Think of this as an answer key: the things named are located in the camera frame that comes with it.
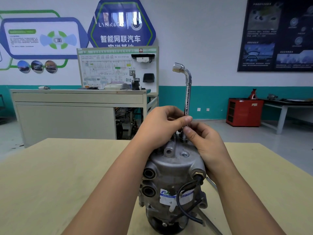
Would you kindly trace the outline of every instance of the yellow table surface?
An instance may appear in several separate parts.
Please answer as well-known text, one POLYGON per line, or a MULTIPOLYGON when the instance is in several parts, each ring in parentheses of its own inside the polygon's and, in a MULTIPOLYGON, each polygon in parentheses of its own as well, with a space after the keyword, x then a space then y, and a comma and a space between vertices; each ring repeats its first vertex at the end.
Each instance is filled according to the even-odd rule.
MULTIPOLYGON (((129 141, 46 139, 0 162, 0 234, 60 234, 129 141)), ((313 177, 258 143, 225 143, 240 173, 287 234, 313 232, 313 177)), ((205 180, 203 210, 231 234, 205 180)), ((129 235, 158 234, 136 202, 129 235)), ((180 234, 214 234, 190 221, 180 234)))

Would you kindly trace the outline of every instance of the green border line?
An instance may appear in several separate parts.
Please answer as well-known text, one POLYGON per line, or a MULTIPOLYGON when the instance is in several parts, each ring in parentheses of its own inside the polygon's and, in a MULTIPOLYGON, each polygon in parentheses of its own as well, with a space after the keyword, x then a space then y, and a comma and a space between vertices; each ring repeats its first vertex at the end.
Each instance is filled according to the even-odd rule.
MULTIPOLYGON (((57 17, 60 15, 54 10, 16 10, 16 11, 0 11, 0 14, 21 14, 21 13, 53 13, 57 17)), ((17 65, 11 65, 13 58, 10 59, 9 66, 7 68, 0 68, 0 71, 9 70, 10 68, 18 68, 17 65)), ((57 68, 64 68, 67 65, 68 59, 65 59, 64 63, 60 66, 57 65, 57 68)))
POLYGON ((102 5, 101 5, 101 7, 100 7, 100 10, 99 10, 99 12, 98 12, 96 21, 95 21, 95 23, 94 23, 94 26, 92 27, 92 30, 91 30, 91 32, 90 32, 90 37, 91 37, 91 39, 93 40, 93 42, 95 43, 95 45, 96 45, 97 47, 99 47, 99 46, 97 45, 96 41, 94 40, 94 38, 93 38, 93 36, 92 36, 92 33, 94 32, 94 29, 95 29, 95 27, 96 27, 96 23, 98 22, 99 15, 100 15, 100 13, 101 13, 101 11, 102 11, 103 6, 106 5, 106 4, 132 4, 132 3, 135 3, 135 4, 136 4, 136 6, 137 6, 137 8, 138 8, 138 10, 139 10, 139 12, 140 12, 140 14, 141 14, 141 16, 143 17, 143 20, 145 21, 145 23, 146 23, 146 25, 147 25, 147 27, 148 27, 150 33, 151 33, 151 37, 150 37, 150 39, 149 39, 149 41, 148 41, 148 43, 147 43, 147 46, 149 45, 149 43, 150 43, 150 41, 151 41, 151 39, 152 39, 152 37, 153 37, 153 33, 152 33, 152 31, 151 31, 151 29, 150 29, 150 27, 149 27, 149 25, 148 25, 148 23, 147 23, 147 21, 146 21, 146 18, 145 18, 144 15, 142 14, 142 12, 141 12, 141 10, 140 10, 140 8, 139 8, 139 6, 138 6, 138 3, 134 2, 134 1, 123 1, 123 2, 104 2, 104 3, 102 3, 102 5))

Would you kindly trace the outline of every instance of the floor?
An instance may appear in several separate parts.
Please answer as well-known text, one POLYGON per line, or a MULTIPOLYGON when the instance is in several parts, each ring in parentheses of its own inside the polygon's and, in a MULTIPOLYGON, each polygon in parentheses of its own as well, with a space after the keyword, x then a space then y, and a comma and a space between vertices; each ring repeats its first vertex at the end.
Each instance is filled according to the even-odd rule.
MULTIPOLYGON (((313 176, 313 127, 285 123, 283 133, 266 126, 232 127, 220 120, 204 121, 224 142, 258 142, 313 176)), ((0 125, 0 161, 24 148, 17 121, 0 125)))

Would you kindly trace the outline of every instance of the person's left hand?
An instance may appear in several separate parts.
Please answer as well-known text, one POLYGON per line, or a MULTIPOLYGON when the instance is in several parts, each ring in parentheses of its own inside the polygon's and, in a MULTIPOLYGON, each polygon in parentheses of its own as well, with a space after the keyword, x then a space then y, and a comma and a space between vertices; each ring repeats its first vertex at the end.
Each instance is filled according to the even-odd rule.
POLYGON ((156 107, 147 115, 133 141, 152 151, 166 144, 177 130, 192 120, 176 106, 156 107))

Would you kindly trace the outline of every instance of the forearm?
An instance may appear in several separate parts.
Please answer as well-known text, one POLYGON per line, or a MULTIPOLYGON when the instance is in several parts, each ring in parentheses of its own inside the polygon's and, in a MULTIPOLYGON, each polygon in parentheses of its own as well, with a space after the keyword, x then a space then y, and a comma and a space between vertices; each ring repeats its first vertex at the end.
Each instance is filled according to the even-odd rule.
POLYGON ((131 141, 96 186, 63 232, 78 234, 127 234, 148 149, 131 141))
POLYGON ((236 168, 217 177, 216 185, 233 235, 285 235, 236 168))

